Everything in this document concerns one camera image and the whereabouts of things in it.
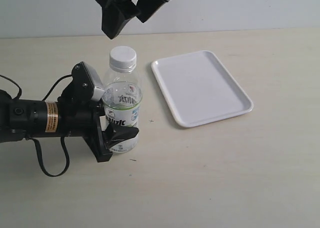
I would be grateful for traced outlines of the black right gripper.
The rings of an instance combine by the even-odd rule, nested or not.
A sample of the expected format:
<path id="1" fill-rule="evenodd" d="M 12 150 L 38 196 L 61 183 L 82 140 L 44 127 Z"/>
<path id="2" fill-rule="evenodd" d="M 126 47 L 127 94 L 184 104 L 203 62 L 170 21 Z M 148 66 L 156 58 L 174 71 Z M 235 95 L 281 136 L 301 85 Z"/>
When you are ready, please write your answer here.
<path id="1" fill-rule="evenodd" d="M 102 9 L 101 30 L 109 38 L 117 37 L 134 17 L 145 23 L 170 0 L 95 0 Z"/>

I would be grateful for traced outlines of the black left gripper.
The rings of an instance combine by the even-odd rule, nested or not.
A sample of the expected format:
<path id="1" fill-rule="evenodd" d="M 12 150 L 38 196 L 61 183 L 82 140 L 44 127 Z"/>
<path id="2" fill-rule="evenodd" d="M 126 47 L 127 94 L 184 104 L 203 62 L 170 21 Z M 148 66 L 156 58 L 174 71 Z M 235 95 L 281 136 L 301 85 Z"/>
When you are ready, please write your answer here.
<path id="1" fill-rule="evenodd" d="M 97 162 L 108 162 L 110 150 L 132 150 L 138 143 L 139 129 L 134 126 L 109 124 L 102 128 L 101 116 L 105 115 L 101 100 L 83 101 L 76 96 L 72 86 L 66 87 L 57 99 L 61 108 L 59 130 L 68 137 L 82 137 Z"/>

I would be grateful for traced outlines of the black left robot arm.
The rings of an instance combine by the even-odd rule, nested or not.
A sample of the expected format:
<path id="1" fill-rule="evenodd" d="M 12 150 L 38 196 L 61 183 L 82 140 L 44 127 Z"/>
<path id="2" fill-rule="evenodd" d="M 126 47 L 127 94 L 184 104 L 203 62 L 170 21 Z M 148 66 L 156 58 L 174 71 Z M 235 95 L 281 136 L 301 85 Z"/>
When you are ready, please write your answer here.
<path id="1" fill-rule="evenodd" d="M 112 157 L 111 148 L 133 139 L 137 127 L 121 126 L 118 121 L 102 129 L 105 115 L 101 101 L 81 100 L 66 88 L 57 101 L 12 98 L 0 92 L 0 141 L 17 142 L 32 138 L 82 137 L 98 162 Z"/>

